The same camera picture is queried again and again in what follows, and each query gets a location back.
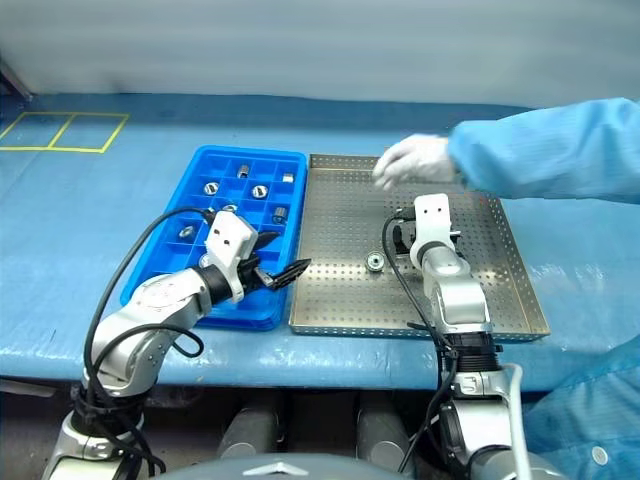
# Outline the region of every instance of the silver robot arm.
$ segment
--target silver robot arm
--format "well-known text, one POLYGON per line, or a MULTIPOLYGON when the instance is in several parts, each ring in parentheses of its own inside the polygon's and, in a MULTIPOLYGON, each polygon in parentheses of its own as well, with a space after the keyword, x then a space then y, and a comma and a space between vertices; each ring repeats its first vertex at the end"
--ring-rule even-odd
POLYGON ((423 274, 433 326, 458 358, 449 400, 439 411, 441 448, 451 472, 473 480, 563 478, 526 452, 521 417, 514 417, 520 410, 513 408, 519 407, 520 391, 514 394, 498 364, 501 348, 493 343, 486 298, 451 240, 447 195, 424 195, 414 205, 411 262, 423 274))
POLYGON ((74 411, 63 421, 43 480, 128 478, 124 475, 130 458, 96 429, 95 418, 118 441, 133 443, 131 431, 114 412, 129 418, 138 430, 142 427, 146 394, 156 383, 167 351, 181 335, 176 327, 191 329, 223 300, 239 302, 258 288, 285 287, 309 265, 310 260, 298 260, 276 276, 262 271, 254 250, 277 236, 274 232, 258 234, 242 218, 219 212, 205 241, 209 266, 147 280, 129 303, 100 322, 91 357, 112 406, 99 404, 96 408, 97 400, 88 400, 90 378, 85 368, 74 411))

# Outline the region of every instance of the blue table surface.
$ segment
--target blue table surface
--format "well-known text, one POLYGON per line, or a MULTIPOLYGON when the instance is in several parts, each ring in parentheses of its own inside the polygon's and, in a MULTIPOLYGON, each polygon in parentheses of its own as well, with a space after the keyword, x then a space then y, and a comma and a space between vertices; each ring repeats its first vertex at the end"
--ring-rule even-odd
MULTIPOLYGON (((1 131, 22 106, 6 97, 0 102, 1 131)), ((0 375, 47 379, 79 378, 86 328, 105 283, 163 211, 199 146, 376 155, 410 133, 446 133, 461 120, 523 111, 195 95, 41 96, 28 109, 131 115, 102 155, 0 151, 0 375)), ((87 124, 70 129, 65 145, 102 138, 87 124)), ((30 141, 46 144, 49 127, 40 132, 36 124, 30 141)), ((640 207, 504 204, 552 334, 506 345, 501 358, 524 366, 524 390, 549 390, 640 333, 640 207)), ((117 308, 121 286, 108 311, 117 308)), ((161 383, 407 389, 436 383, 433 347, 424 340, 299 336, 287 325, 260 333, 197 330, 205 353, 194 360, 169 354, 161 383)))

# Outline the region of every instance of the perforated metal tray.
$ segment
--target perforated metal tray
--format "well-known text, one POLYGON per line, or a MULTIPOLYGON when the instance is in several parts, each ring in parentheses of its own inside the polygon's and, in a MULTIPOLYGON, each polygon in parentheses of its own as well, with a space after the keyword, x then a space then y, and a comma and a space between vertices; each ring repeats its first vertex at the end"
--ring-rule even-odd
MULTIPOLYGON (((453 229, 462 232, 458 248, 484 290, 496 337, 524 341, 548 335, 500 200, 453 185, 407 184, 385 193, 371 181, 376 160, 311 155, 298 257, 313 263, 296 282, 292 329, 322 335, 426 335, 406 326, 418 321, 417 314, 391 268, 369 272, 365 259, 382 250, 382 225, 397 208, 413 205, 418 195, 444 190, 453 229)), ((405 237, 411 233, 403 231, 405 237)), ((428 308, 420 273, 407 257, 397 262, 428 308)))

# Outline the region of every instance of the gloved hand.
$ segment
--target gloved hand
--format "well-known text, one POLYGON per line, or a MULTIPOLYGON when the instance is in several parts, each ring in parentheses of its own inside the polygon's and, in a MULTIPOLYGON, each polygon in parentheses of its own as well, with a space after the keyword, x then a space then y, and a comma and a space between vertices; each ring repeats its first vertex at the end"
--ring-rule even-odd
POLYGON ((455 166, 447 153, 447 138, 411 135, 387 150, 373 170, 376 187, 389 190, 410 178, 451 182, 455 166))

